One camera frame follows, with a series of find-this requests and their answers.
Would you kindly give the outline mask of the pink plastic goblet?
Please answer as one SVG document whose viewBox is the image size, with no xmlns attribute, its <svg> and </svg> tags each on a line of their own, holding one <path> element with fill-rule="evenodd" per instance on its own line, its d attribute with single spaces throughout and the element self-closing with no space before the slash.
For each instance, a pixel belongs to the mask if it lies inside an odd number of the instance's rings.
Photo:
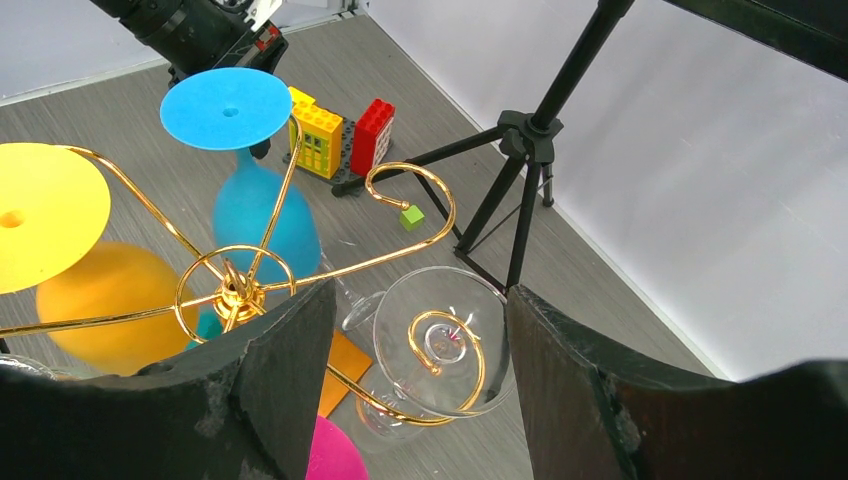
<svg viewBox="0 0 848 480">
<path fill-rule="evenodd" d="M 354 443 L 334 423 L 317 416 L 306 480 L 368 480 L 365 462 Z"/>
</svg>

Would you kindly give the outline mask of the small clear wine glass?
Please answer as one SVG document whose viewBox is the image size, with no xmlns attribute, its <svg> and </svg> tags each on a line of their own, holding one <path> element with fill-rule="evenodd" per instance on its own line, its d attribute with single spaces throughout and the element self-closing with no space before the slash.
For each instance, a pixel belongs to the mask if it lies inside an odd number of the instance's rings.
<svg viewBox="0 0 848 480">
<path fill-rule="evenodd" d="M 336 291 L 336 326 L 349 332 L 372 320 L 385 296 L 385 291 L 361 295 L 354 291 L 344 277 L 334 277 Z"/>
</svg>

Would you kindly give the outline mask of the clear stemless wine glass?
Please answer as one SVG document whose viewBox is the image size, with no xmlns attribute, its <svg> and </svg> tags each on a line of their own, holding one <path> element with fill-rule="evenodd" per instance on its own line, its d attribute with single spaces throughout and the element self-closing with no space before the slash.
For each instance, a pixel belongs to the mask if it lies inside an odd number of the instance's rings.
<svg viewBox="0 0 848 480">
<path fill-rule="evenodd" d="M 50 380 L 58 379 L 55 372 L 41 362 L 14 354 L 1 354 L 1 370 L 14 371 L 36 377 L 44 377 Z"/>
</svg>

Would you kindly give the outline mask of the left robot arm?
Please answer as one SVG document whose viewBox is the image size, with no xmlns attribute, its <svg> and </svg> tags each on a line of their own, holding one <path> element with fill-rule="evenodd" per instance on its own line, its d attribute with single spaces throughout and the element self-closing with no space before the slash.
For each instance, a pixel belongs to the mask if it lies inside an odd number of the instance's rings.
<svg viewBox="0 0 848 480">
<path fill-rule="evenodd" d="M 174 87 L 216 68 L 273 74 L 289 42 L 271 16 L 280 1 L 93 0 L 170 63 Z"/>
</svg>

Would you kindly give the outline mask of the teal toy block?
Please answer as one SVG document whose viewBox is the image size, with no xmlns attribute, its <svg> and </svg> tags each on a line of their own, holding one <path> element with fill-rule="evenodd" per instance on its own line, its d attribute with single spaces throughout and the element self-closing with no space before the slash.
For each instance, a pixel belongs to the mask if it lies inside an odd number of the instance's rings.
<svg viewBox="0 0 848 480">
<path fill-rule="evenodd" d="M 223 325 L 214 310 L 203 309 L 198 315 L 194 332 L 197 336 L 207 340 L 214 339 L 222 334 Z"/>
</svg>

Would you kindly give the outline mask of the orange plastic goblet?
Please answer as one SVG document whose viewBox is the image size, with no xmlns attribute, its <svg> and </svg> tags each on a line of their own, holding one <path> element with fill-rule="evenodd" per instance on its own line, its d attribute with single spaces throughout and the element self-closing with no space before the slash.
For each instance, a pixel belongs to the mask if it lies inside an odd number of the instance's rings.
<svg viewBox="0 0 848 480">
<path fill-rule="evenodd" d="M 39 326 L 133 314 L 174 300 L 177 273 L 142 247 L 103 241 L 111 194 L 98 167 L 125 186 L 110 160 L 79 147 L 1 143 L 1 294 L 36 288 Z M 146 319 L 50 331 L 67 354 L 104 373 L 131 375 L 183 352 L 171 311 Z"/>
</svg>

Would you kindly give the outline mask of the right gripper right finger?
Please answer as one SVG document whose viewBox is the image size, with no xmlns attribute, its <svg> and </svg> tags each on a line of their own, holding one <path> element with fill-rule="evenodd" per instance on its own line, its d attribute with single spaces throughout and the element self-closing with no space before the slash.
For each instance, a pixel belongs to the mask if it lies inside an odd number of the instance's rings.
<svg viewBox="0 0 848 480">
<path fill-rule="evenodd" d="M 743 382 L 648 357 L 523 285 L 507 332 L 537 479 L 843 479 L 847 364 Z"/>
</svg>

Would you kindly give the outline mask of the blue plastic goblet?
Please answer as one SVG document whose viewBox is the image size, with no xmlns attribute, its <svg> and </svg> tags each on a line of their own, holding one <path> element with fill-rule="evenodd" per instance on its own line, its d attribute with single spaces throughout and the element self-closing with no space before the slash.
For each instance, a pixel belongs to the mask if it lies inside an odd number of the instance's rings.
<svg viewBox="0 0 848 480">
<path fill-rule="evenodd" d="M 282 129 L 291 109 L 292 97 L 282 80 L 245 67 L 192 75 L 164 96 L 160 119 L 173 138 L 196 149 L 236 155 L 236 169 L 214 202 L 211 224 L 216 247 L 259 246 L 283 175 L 259 165 L 249 147 Z M 320 267 L 321 245 L 313 215 L 293 181 L 265 248 L 279 255 L 297 278 L 310 276 Z"/>
</svg>

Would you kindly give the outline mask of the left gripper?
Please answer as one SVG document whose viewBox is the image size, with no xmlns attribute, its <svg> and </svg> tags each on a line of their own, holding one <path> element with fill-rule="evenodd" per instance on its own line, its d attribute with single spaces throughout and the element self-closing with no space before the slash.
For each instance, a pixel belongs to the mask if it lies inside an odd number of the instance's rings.
<svg viewBox="0 0 848 480">
<path fill-rule="evenodd" d="M 258 31 L 234 19 L 184 21 L 176 29 L 175 60 L 168 67 L 168 88 L 195 74 L 226 67 L 252 68 L 273 74 L 288 48 L 272 23 Z"/>
</svg>

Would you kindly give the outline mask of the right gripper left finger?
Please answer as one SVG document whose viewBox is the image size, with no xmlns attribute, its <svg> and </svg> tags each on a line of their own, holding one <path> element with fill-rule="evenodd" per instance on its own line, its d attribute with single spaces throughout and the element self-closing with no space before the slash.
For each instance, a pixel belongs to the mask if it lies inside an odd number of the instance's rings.
<svg viewBox="0 0 848 480">
<path fill-rule="evenodd" d="M 324 280 L 137 374 L 1 373 L 5 479 L 301 479 L 336 313 Z"/>
</svg>

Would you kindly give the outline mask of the gold wine glass rack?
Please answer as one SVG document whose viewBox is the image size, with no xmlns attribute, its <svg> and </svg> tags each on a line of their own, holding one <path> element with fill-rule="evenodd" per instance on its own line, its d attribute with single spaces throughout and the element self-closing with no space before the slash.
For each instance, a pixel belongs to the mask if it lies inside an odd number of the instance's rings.
<svg viewBox="0 0 848 480">
<path fill-rule="evenodd" d="M 289 294 L 295 295 L 300 288 L 320 280 L 338 278 L 419 252 L 442 240 L 454 227 L 457 217 L 457 207 L 453 193 L 448 185 L 433 172 L 412 163 L 389 162 L 381 164 L 373 168 L 364 179 L 364 188 L 367 193 L 380 203 L 406 211 L 411 207 L 409 202 L 380 194 L 376 190 L 374 182 L 379 175 L 390 170 L 412 172 L 433 183 L 443 192 L 449 204 L 449 210 L 443 228 L 430 238 L 396 252 L 360 262 L 343 269 L 298 278 L 294 275 L 289 264 L 268 247 L 273 238 L 291 184 L 291 179 L 296 169 L 294 164 L 289 165 L 283 177 L 266 229 L 258 245 L 232 244 L 202 253 L 114 162 L 101 154 L 90 149 L 72 145 L 40 143 L 9 143 L 5 145 L 4 150 L 5 152 L 30 155 L 41 162 L 47 163 L 61 163 L 71 155 L 76 155 L 92 164 L 101 164 L 117 177 L 122 185 L 137 198 L 159 224 L 194 255 L 195 261 L 179 277 L 175 285 L 173 299 L 167 305 L 147 310 L 127 311 L 114 315 L 74 318 L 56 322 L 8 327 L 2 329 L 1 335 L 3 337 L 101 327 L 137 322 L 165 314 L 172 314 L 184 334 L 191 341 L 203 344 L 206 341 L 205 338 L 200 336 L 186 323 L 185 309 L 194 308 L 206 303 L 211 304 L 216 315 L 224 322 L 223 330 L 229 332 L 236 325 L 264 314 L 264 302 L 267 293 L 286 290 Z M 464 320 L 449 311 L 426 310 L 414 316 L 407 328 L 406 342 L 412 355 L 433 376 L 443 374 L 446 362 L 437 355 L 437 352 L 433 348 L 427 346 L 424 338 L 417 335 L 419 325 L 430 318 L 435 319 L 437 324 L 447 327 L 447 338 L 449 341 L 457 344 L 464 352 L 473 352 L 476 357 L 477 373 L 473 387 L 468 397 L 455 410 L 449 413 L 440 413 L 434 407 L 424 406 L 422 409 L 426 413 L 425 416 L 412 416 L 385 403 L 333 364 L 327 365 L 327 374 L 334 378 L 346 390 L 358 397 L 362 403 L 398 422 L 429 428 L 442 426 L 459 418 L 477 416 L 478 412 L 474 407 L 481 397 L 487 375 L 486 357 L 481 339 Z"/>
</svg>

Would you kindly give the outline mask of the tall clear flute glass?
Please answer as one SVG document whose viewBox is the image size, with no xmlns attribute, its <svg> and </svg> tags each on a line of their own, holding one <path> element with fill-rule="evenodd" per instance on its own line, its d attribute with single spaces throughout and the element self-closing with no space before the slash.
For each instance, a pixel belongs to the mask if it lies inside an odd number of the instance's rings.
<svg viewBox="0 0 848 480">
<path fill-rule="evenodd" d="M 514 391 L 503 293 L 451 266 L 412 271 L 382 297 L 372 324 L 375 369 L 363 378 L 354 442 L 389 450 L 425 430 L 487 414 Z"/>
</svg>

